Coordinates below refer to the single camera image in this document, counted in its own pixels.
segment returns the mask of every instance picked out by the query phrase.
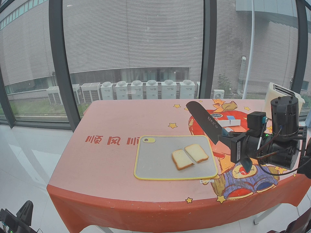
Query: bread slice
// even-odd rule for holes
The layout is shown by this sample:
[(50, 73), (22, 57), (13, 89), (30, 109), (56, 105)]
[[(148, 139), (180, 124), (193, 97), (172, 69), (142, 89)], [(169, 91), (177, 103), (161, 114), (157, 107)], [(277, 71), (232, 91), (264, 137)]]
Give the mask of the bread slice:
[(178, 170), (185, 169), (191, 165), (194, 165), (192, 160), (187, 156), (184, 150), (176, 150), (172, 153), (173, 161)]
[(197, 162), (206, 161), (208, 155), (204, 152), (199, 144), (191, 144), (185, 147), (187, 153)]

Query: cartoon print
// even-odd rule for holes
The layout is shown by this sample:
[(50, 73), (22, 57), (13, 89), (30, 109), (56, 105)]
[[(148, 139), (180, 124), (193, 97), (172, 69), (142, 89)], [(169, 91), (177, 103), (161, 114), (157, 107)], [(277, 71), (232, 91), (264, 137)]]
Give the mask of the cartoon print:
[[(240, 125), (224, 127), (227, 131), (244, 132), (248, 130), (247, 114), (242, 111), (236, 111), (238, 108), (234, 101), (226, 103), (221, 99), (213, 99), (215, 110), (207, 110), (217, 121), (240, 119)], [(189, 119), (189, 130), (192, 135), (206, 135), (193, 116)], [(274, 188), (278, 184), (279, 177), (271, 176), (263, 172), (259, 167), (257, 160), (252, 159), (253, 166), (249, 173), (240, 163), (234, 164), (230, 161), (230, 149), (222, 142), (215, 145), (210, 141), (213, 154), (218, 159), (220, 173), (214, 177), (211, 182), (213, 190), (217, 195), (217, 201), (221, 204), (225, 200), (237, 200), (254, 193), (265, 192)], [(263, 166), (266, 171), (277, 174), (278, 170), (274, 166)]]

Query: blue block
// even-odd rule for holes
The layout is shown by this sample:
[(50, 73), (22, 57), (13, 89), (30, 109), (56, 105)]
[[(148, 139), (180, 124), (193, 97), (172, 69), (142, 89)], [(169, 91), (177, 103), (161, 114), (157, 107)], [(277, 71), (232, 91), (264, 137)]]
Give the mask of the blue block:
[(228, 120), (234, 120), (235, 117), (234, 116), (227, 116)]

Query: cable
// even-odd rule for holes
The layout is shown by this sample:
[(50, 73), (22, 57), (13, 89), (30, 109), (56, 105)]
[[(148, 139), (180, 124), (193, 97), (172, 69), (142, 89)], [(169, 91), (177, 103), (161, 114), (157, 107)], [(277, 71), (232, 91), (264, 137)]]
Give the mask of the cable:
[(281, 130), (282, 130), (282, 126), (280, 126), (279, 132), (278, 132), (274, 137), (272, 137), (270, 141), (268, 141), (265, 145), (263, 145), (263, 146), (261, 146), (259, 149), (257, 149), (257, 151), (256, 151), (255, 154), (259, 153), (262, 149), (264, 149), (267, 145), (269, 145), (269, 144), (279, 135), (279, 133), (281, 132)]
[(269, 153), (269, 154), (266, 154), (266, 155), (258, 156), (258, 157), (256, 157), (256, 160), (261, 160), (261, 159), (264, 159), (264, 158), (269, 157), (271, 155), (275, 155), (277, 153), (278, 153), (278, 151), (275, 151), (275, 152), (272, 152), (272, 153)]
[(261, 143), (261, 139), (262, 139), (262, 135), (267, 127), (267, 122), (268, 122), (268, 118), (266, 117), (266, 120), (265, 120), (265, 124), (264, 126), (262, 127), (262, 130), (261, 130), (261, 134), (260, 134), (260, 138), (259, 138), (259, 141), (258, 141), (258, 146), (257, 146), (257, 150), (259, 149), (260, 147), (260, 143)]
[(293, 172), (297, 171), (298, 169), (300, 169), (300, 168), (302, 168), (304, 165), (306, 165), (309, 161), (311, 161), (311, 158), (310, 158), (309, 160), (307, 160), (307, 161), (305, 162), (305, 164), (301, 165), (300, 167), (298, 167), (298, 168), (296, 168), (296, 169), (294, 169), (294, 170), (292, 170), (292, 171), (290, 171), (290, 172), (281, 173), (281, 174), (273, 174), (273, 173), (269, 173), (268, 171), (264, 170), (264, 169), (262, 168), (262, 165), (259, 163), (259, 160), (258, 160), (258, 165), (259, 165), (259, 167), (261, 168), (261, 170), (263, 170), (263, 171), (264, 171), (265, 173), (267, 173), (267, 174), (270, 174), (270, 175), (272, 175), (272, 176), (283, 176), (283, 175), (286, 175), (286, 174), (293, 173)]

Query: pole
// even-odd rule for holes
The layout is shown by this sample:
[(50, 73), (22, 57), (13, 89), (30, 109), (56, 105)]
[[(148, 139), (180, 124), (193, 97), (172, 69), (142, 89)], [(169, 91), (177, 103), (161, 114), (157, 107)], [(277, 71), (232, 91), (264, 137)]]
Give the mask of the pole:
[(243, 91), (243, 97), (242, 99), (246, 98), (247, 94), (247, 87), (248, 87), (248, 82), (249, 82), (249, 76), (251, 74), (251, 66), (252, 66), (252, 61), (253, 61), (253, 51), (254, 51), (254, 35), (255, 35), (255, 6), (254, 6), (254, 0), (252, 0), (252, 37), (251, 37), (251, 50), (249, 52), (249, 59), (248, 59), (248, 68), (247, 68), (247, 77), (246, 77), (246, 82), (244, 86), (244, 91)]

